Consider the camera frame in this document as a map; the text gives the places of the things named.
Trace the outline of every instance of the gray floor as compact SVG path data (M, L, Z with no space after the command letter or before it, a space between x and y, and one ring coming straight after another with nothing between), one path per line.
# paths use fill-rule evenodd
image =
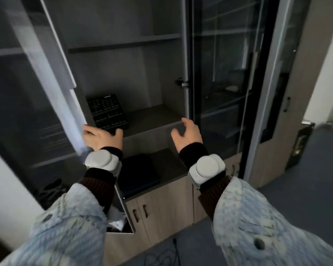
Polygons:
M333 246L333 129L315 130L300 163L260 191L293 225ZM186 228L175 238L182 266L226 265L214 243L209 219ZM178 265L177 261L173 264L174 252L173 238L169 238L124 266Z

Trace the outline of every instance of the hand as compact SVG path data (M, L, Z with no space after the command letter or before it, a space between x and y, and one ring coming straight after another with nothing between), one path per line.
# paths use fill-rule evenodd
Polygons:
M83 125L83 130L85 144L94 151L98 151L106 146L112 146L122 150L123 130L116 129L115 136L112 136L105 130L88 125Z
M187 118L182 118L181 120L186 127L184 135L181 136L177 129L173 129L171 131L171 137L178 153L180 153L180 151L189 144L196 142L202 143L199 127L195 125L192 120Z

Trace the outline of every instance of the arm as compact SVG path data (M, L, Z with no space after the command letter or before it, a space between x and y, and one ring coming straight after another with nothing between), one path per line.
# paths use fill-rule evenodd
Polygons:
M199 201L213 220L215 241L228 265L333 265L333 247L292 226L248 183L227 177L224 170L193 170L208 152L199 128L191 120L182 121L185 134L180 136L174 129L171 135L189 176L200 188ZM209 161L209 167L217 166Z
M87 125L83 128L86 145L121 159L121 129L112 136ZM80 183L39 216L28 240L0 265L102 265L105 213L112 203L116 178L98 167L89 168Z

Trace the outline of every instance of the metal hinge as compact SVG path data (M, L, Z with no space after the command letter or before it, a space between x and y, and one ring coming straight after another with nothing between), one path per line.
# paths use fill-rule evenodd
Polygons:
M175 84L178 85L182 89L188 89L189 88L189 82L184 81L182 77L179 77L178 80L175 80Z

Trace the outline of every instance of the metal button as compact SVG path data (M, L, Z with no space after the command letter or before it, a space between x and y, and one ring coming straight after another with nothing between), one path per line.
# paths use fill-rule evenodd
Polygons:
M254 245L259 250L264 250L265 249L265 243L262 239L256 238L254 240Z
M47 216L43 219L42 223L44 223L44 222L48 221L49 219L51 219L52 216L53 216L52 214L47 215Z

